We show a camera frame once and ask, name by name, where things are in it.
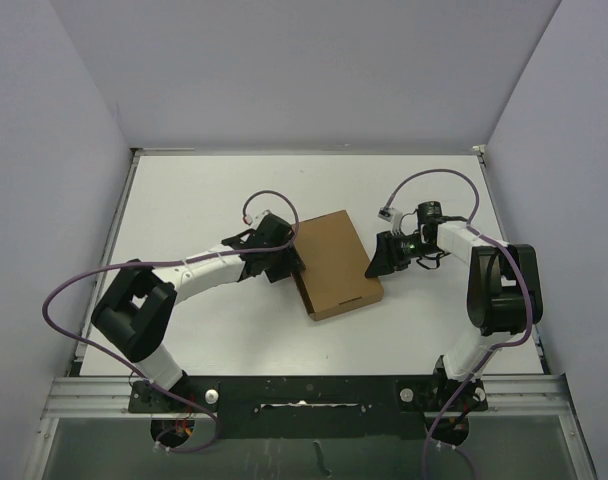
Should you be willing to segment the brown cardboard box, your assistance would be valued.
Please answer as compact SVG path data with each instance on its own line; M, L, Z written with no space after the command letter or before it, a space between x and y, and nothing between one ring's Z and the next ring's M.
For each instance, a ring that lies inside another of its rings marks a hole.
M295 249L304 270L293 278L312 320L326 320L383 299L381 282L365 276L370 261L347 211L302 222Z

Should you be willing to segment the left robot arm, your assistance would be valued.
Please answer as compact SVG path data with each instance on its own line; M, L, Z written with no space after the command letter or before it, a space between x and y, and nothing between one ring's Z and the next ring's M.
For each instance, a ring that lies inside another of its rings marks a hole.
M177 266L122 268L94 308L95 329L154 385L166 411L186 401L188 377L164 347L173 308L225 284L266 275L271 283L304 270L295 246L298 225L265 211L242 233Z

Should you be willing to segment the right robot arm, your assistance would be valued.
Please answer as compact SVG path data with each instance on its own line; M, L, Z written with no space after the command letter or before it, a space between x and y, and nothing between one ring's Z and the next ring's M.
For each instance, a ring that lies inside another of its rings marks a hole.
M537 257L532 246L486 240L462 216L442 213L434 201L418 205L417 227L402 231L405 214L383 207L378 217L389 222L388 231L376 235L375 253L365 276L379 278L407 269L412 263L429 270L451 256L469 268L466 310L472 327L443 355L436 369L443 375L428 385L430 400L448 409L465 394L463 381L481 376L479 365L496 344L511 342L527 329L527 319L538 323L543 315Z

